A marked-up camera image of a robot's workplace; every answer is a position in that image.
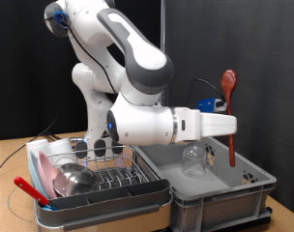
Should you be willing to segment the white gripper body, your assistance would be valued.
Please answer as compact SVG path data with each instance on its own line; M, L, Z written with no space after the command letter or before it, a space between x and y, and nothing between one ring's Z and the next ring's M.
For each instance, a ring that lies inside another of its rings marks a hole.
M201 113L200 124L202 137L223 136L237 132L237 118L232 115Z

